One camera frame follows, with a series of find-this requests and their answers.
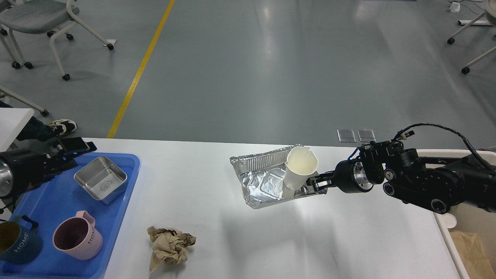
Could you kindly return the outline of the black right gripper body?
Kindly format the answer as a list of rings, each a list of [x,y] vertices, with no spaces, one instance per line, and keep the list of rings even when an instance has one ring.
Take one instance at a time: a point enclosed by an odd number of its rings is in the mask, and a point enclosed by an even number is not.
[[[332,184],[344,193],[367,193],[374,186],[365,174],[361,162],[340,161],[331,179]]]

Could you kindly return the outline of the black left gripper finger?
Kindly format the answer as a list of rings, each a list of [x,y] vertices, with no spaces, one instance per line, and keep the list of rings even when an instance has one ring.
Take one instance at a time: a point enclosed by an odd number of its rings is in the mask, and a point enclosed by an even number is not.
[[[76,157],[96,150],[93,142],[85,142],[81,137],[58,139],[45,153],[44,172],[61,173],[73,169],[77,166]]]

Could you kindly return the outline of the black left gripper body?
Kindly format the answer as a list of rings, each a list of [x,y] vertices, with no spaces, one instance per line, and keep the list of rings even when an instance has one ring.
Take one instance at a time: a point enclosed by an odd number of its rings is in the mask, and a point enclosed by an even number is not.
[[[48,157],[46,153],[30,150],[9,150],[0,154],[1,159],[1,198],[36,189],[53,176],[45,173]]]

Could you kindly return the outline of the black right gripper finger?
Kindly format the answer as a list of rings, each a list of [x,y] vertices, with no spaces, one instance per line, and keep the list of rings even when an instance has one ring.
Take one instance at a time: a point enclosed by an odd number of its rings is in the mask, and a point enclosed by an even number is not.
[[[333,172],[325,172],[312,176],[306,180],[306,188],[308,193],[321,192],[327,188],[337,187],[334,181]]]

